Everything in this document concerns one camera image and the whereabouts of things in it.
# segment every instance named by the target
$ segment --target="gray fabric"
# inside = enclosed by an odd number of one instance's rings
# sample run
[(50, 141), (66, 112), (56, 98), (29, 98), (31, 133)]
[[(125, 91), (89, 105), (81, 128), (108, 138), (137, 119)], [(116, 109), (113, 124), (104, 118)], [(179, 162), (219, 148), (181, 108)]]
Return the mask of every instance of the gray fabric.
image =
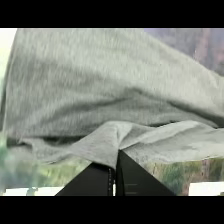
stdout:
[(6, 77), (3, 131), (42, 162), (224, 155), (223, 78), (142, 29), (18, 29)]

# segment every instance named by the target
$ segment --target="clothing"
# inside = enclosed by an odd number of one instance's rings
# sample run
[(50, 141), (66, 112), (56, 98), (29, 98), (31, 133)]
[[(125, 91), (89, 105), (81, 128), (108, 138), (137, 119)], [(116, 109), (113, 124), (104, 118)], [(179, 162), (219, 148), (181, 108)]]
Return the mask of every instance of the clothing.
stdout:
[[(142, 29), (18, 29), (3, 132), (49, 163), (115, 168), (119, 149), (139, 163), (223, 156), (223, 91), (222, 77)], [(61, 136), (82, 139), (44, 140)]]

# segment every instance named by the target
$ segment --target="heathered gray cloth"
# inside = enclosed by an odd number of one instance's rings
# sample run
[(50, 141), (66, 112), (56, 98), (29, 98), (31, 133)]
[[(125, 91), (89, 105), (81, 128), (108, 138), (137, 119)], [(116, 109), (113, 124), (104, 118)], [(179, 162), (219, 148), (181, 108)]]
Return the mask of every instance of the heathered gray cloth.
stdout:
[(1, 116), (42, 162), (200, 160), (224, 155), (223, 95), (222, 77), (142, 29), (18, 29)]

